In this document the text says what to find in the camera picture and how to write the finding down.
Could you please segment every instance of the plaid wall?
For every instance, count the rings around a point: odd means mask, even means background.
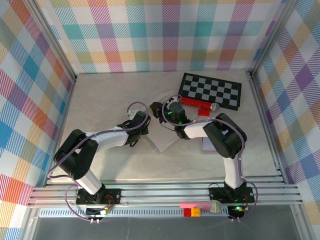
[[[300,0],[258,74],[290,183],[320,239],[320,0]]]
[[[23,0],[0,0],[0,240],[16,239],[72,85]]]
[[[248,71],[252,71],[252,69],[254,68],[255,64],[257,63],[257,60],[259,59],[259,57],[261,56],[262,50],[265,48],[265,46],[267,45],[267,42],[269,40],[269,37],[271,35],[271,33],[274,30],[274,27],[276,25],[276,22],[278,21],[279,17],[281,16],[281,13],[286,5],[286,3],[288,2],[288,0],[282,0],[278,9],[276,10],[275,15],[272,18],[272,21],[268,27],[268,29],[266,30],[262,41],[260,42],[259,48],[257,49],[257,51],[255,52],[253,61],[251,62],[251,65],[248,69]]]
[[[284,1],[38,0],[38,3],[80,73],[114,73],[247,70],[280,14],[276,13],[277,7],[281,8]]]

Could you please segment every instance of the red lego brick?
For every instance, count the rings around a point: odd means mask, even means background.
[[[183,209],[183,216],[184,217],[191,217],[191,208],[184,208]]]
[[[198,110],[198,116],[210,116],[210,110],[209,109],[199,109]]]
[[[211,102],[192,99],[192,98],[185,97],[185,96],[183,96],[180,99],[180,103],[184,104],[184,105],[188,105],[188,106],[201,108],[201,109],[209,109],[209,110],[211,109]]]

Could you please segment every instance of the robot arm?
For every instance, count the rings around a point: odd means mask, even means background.
[[[218,118],[226,118],[227,115],[219,115]],[[207,122],[200,122],[200,123],[195,123],[189,126],[186,126],[184,128],[184,132],[186,134],[186,136],[189,139],[194,139],[194,138],[207,138],[211,133],[212,133],[212,128],[213,131],[216,131],[217,128],[214,126],[214,124],[210,124]],[[224,134],[223,132],[219,132],[218,135],[220,135],[220,137],[222,138],[228,138],[228,136],[226,136],[229,132],[226,132]],[[217,149],[218,153],[223,154],[221,151],[222,148],[224,148],[223,146],[218,147],[219,145],[219,141],[218,141],[218,136],[216,134],[211,134],[211,138],[209,138],[211,140],[211,142],[214,142],[214,147]],[[225,183],[230,186],[232,189],[237,189],[238,187],[240,187],[243,183],[244,180],[241,178],[242,173],[240,172],[240,170],[242,169],[242,166],[239,166],[239,164],[242,164],[242,161],[238,161],[238,154],[236,154],[234,156],[234,158],[230,157],[223,157],[223,161],[224,161],[224,169],[225,169]]]
[[[172,98],[169,102],[163,104],[154,102],[150,105],[153,116],[158,118],[160,123],[166,122],[166,119],[174,123],[174,130],[181,139],[208,137],[216,151],[223,157],[225,195],[231,202],[242,196],[242,193],[247,189],[247,184],[242,179],[242,161],[238,160],[238,153],[242,148],[239,135],[232,128],[218,121],[200,122],[185,126],[184,124],[192,121],[186,117],[181,103]],[[216,119],[236,128],[244,141],[247,141],[246,134],[226,114],[221,113]]]
[[[146,113],[138,111],[132,120],[127,120],[112,128],[113,132],[103,133],[87,140],[78,151],[74,152],[60,165],[60,167],[85,190],[85,194],[90,195],[93,203],[100,203],[107,194],[105,185],[90,170],[96,152],[128,144],[134,147],[141,135],[148,134],[150,116],[148,116],[148,120],[141,127],[135,130],[116,130],[134,128],[141,124],[145,117]],[[92,134],[94,134],[94,132],[83,132],[79,129],[73,130],[54,155],[55,163],[58,163],[79,142]]]

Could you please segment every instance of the metal bar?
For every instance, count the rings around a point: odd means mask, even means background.
[[[86,208],[85,207],[77,207],[73,210],[76,211],[77,214],[80,214],[84,217]],[[170,218],[170,217],[183,217],[184,212],[180,207],[113,207],[111,212],[106,215],[106,218],[112,217],[135,217],[135,218]],[[207,210],[201,210],[202,217],[226,217],[228,216],[228,208],[224,206],[221,212],[214,213]],[[39,218],[70,218],[77,217],[75,216],[68,208],[60,207],[60,208],[42,208],[39,213]]]
[[[284,180],[281,175],[277,176],[248,176],[247,179],[253,183],[283,183]],[[150,186],[150,185],[189,185],[189,184],[223,184],[225,179],[223,177],[219,178],[161,178],[161,179],[121,179],[121,180],[102,180],[102,183],[107,188],[116,188],[117,186]],[[57,183],[51,180],[47,181],[47,187],[49,186],[70,186],[73,184],[72,181]]]
[[[208,201],[206,200],[196,200],[194,199],[193,201],[198,201],[198,202],[203,202],[203,201]],[[87,207],[86,205],[76,205],[76,201],[75,200],[68,200],[68,203],[72,206],[72,207]],[[266,205],[301,205],[303,204],[302,200],[288,200],[288,199],[273,199],[273,200],[259,200],[257,205],[260,206],[266,206]],[[236,203],[230,203],[228,204],[228,206],[237,206],[239,204]],[[173,201],[173,202],[164,202],[164,201],[158,201],[158,202],[122,202],[120,206],[118,206],[118,208],[127,208],[127,207],[135,207],[135,208],[144,208],[144,207],[178,207],[179,206],[179,202],[177,201]],[[38,202],[38,203],[30,203],[28,205],[29,208],[64,208],[66,207],[66,203],[64,202],[64,200],[59,200],[59,201],[55,201],[55,202]],[[103,208],[104,205],[94,205],[95,208]]]
[[[301,204],[290,207],[300,238],[303,240],[317,239],[304,206]]]
[[[62,140],[62,136],[64,134],[64,129],[65,129],[67,118],[68,118],[68,112],[69,112],[71,101],[72,101],[72,97],[73,97],[74,91],[75,91],[75,84],[76,83],[73,82],[72,86],[71,86],[69,101],[66,104],[65,112],[64,112],[63,119],[62,119],[62,122],[61,122],[61,127],[60,127],[56,142],[55,142],[54,147],[53,147],[54,153],[56,153],[58,151],[58,148],[60,147],[60,143],[61,143],[61,140]],[[46,184],[47,184],[47,181],[48,181],[47,174],[48,174],[49,170],[53,166],[54,166],[54,161],[53,161],[53,159],[50,159],[50,162],[47,164],[47,166],[45,168],[45,171],[44,171],[45,172],[45,177],[42,180],[42,186],[43,187],[45,187]]]
[[[289,189],[289,188],[297,188],[296,185],[294,184],[284,184],[283,182],[280,182],[280,183],[256,183],[255,184],[256,187],[258,189],[268,189],[268,188],[286,188],[286,189]],[[214,186],[219,186],[220,188],[223,188],[223,184],[219,183],[218,185],[214,184],[212,185],[212,187]],[[69,186],[68,185],[51,185],[51,186],[46,186],[46,187],[35,187],[33,189],[33,192],[32,192],[32,195],[34,193],[37,193],[37,192],[50,192],[50,191],[65,191],[67,190]],[[121,189],[123,191],[125,190],[155,190],[155,189],[185,189],[185,188],[188,188],[188,189],[206,189],[208,188],[209,185],[208,184],[197,184],[197,185],[133,185],[133,186],[122,186]],[[108,188],[118,188],[118,186],[108,186]]]
[[[262,106],[261,102],[259,101],[259,97],[258,97],[259,92],[257,92],[257,89],[255,89],[254,86],[253,86],[253,80],[252,80],[249,72],[247,72],[246,76],[247,76],[248,81],[249,81],[249,85],[250,85],[250,88],[251,88],[251,92],[253,94],[255,105],[256,105],[256,107],[258,109],[258,113],[259,113],[260,120],[261,120],[261,123],[262,123],[263,131],[264,131],[264,134],[265,134],[265,137],[266,137],[266,141],[268,143],[268,146],[269,146],[269,149],[270,149],[270,152],[271,152],[271,156],[272,156],[272,159],[273,159],[273,162],[274,162],[274,166],[277,168],[277,173],[280,172],[280,175],[282,175],[281,170],[279,169],[279,166],[280,166],[279,165],[279,159],[277,158],[277,155],[275,153],[276,149],[274,149],[274,145],[272,143],[272,138],[269,136],[269,132],[268,132],[269,123],[264,118],[264,113],[263,113],[264,109],[263,109],[263,106]]]
[[[275,42],[277,41],[278,37],[280,36],[280,33],[284,29],[284,26],[286,25],[291,13],[295,9],[297,3],[299,0],[289,0],[285,4],[281,16],[279,17],[278,21],[275,23],[275,26],[268,38],[268,41],[263,48],[260,57],[257,59],[256,64],[253,67],[252,70],[252,76],[256,77],[261,66],[264,64],[265,60],[267,59],[272,47],[274,46]]]
[[[300,194],[297,187],[290,188],[259,188],[259,195],[261,194]],[[136,190],[122,190],[121,196],[178,196],[178,195],[208,195],[208,188],[173,188],[173,189],[136,189]],[[44,198],[44,197],[63,197],[65,195],[65,191],[57,190],[57,191],[34,191],[31,195],[31,198]],[[69,191],[67,196],[76,197],[76,191]]]
[[[27,207],[18,240],[33,239],[39,219],[39,212],[40,210],[38,208]]]
[[[255,89],[255,92],[258,93],[259,92],[258,91],[258,87],[257,87],[257,84],[256,84],[256,82],[254,80],[255,79],[253,79],[250,83],[252,84],[252,87]],[[283,180],[284,180],[284,182],[286,184],[288,184],[289,183],[289,179],[288,179],[288,176],[286,174],[286,171],[285,171],[285,168],[283,166],[283,163],[282,163],[282,161],[280,159],[280,154],[278,152],[278,148],[276,146],[276,143],[275,143],[275,140],[274,140],[274,136],[272,134],[271,127],[270,127],[269,122],[268,122],[268,118],[267,118],[266,112],[264,111],[263,101],[262,101],[261,96],[259,94],[256,95],[256,99],[259,102],[259,105],[262,107],[261,108],[261,117],[262,117],[263,121],[265,122],[266,136],[267,136],[267,138],[269,138],[269,142],[272,145],[272,149],[274,151],[275,159],[277,160],[279,168],[280,168],[280,170],[282,172]]]
[[[31,15],[35,19],[36,23],[39,25],[41,32],[43,33],[49,45],[53,49],[58,60],[66,70],[66,73],[68,74],[69,78],[73,79],[73,81],[76,81],[77,74],[74,71],[73,67],[71,66],[58,40],[56,39],[55,34],[53,33],[50,25],[48,24],[45,16],[43,15],[37,1],[36,0],[23,0],[23,1],[27,6],[28,10],[30,11]]]

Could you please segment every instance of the metal rail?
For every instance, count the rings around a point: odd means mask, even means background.
[[[285,184],[278,170],[276,176],[252,176],[247,179],[256,184],[259,205],[302,204],[296,185]],[[224,179],[197,180],[119,180],[104,182],[106,188],[122,189],[118,207],[179,207],[180,202],[209,201],[209,185],[223,187]],[[65,207],[64,195],[72,183],[52,184],[33,190],[28,207],[61,208]],[[67,194],[71,206],[76,205],[76,188]]]

